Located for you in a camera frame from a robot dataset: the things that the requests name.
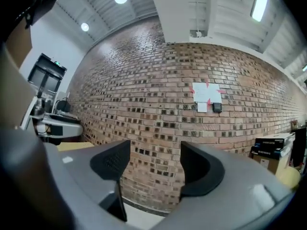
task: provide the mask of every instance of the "white wall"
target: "white wall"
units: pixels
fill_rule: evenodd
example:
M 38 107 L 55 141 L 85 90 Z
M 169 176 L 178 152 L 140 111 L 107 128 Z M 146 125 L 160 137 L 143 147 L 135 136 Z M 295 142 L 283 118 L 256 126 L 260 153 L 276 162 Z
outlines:
M 44 53 L 67 69 L 58 90 L 66 92 L 89 46 L 75 38 L 52 11 L 31 27 L 31 39 L 32 49 L 22 63 L 20 73 L 27 80 L 35 62 Z

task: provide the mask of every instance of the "white paper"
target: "white paper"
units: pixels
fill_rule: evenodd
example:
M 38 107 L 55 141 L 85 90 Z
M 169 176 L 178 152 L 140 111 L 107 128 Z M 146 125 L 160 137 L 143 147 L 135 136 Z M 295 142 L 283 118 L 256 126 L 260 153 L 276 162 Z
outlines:
M 207 112 L 207 103 L 197 103 L 197 111 L 199 113 L 206 113 Z
M 221 94 L 218 92 L 220 86 L 216 83 L 194 82 L 193 84 L 193 100 L 194 102 L 206 103 L 210 99 L 211 103 L 222 103 Z
M 260 164 L 264 167 L 264 168 L 268 168 L 269 167 L 269 160 L 267 160 L 267 159 L 261 159 L 260 160 Z
M 73 159 L 72 157 L 65 157 L 64 159 L 62 159 L 64 163 L 69 163 L 69 162 L 72 162 Z

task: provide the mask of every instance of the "white floor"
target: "white floor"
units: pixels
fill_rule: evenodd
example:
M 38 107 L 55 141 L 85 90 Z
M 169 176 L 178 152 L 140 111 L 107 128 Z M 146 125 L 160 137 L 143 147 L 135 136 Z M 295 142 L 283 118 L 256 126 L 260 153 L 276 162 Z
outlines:
M 127 204 L 124 204 L 124 206 L 127 214 L 127 224 L 141 230 L 148 230 L 164 219 L 164 217 L 147 213 Z

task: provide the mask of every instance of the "cardboard box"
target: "cardboard box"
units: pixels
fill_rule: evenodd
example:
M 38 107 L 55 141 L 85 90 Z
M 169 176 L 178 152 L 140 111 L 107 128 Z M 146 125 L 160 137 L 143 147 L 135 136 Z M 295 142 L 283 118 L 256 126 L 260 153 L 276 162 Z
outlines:
M 262 148 L 253 146 L 250 151 L 250 157 L 267 168 L 277 177 L 283 174 L 289 165 L 293 142 L 289 142 L 283 148 Z
M 262 148 L 283 148 L 295 140 L 295 133 L 280 133 L 256 138 L 255 146 Z

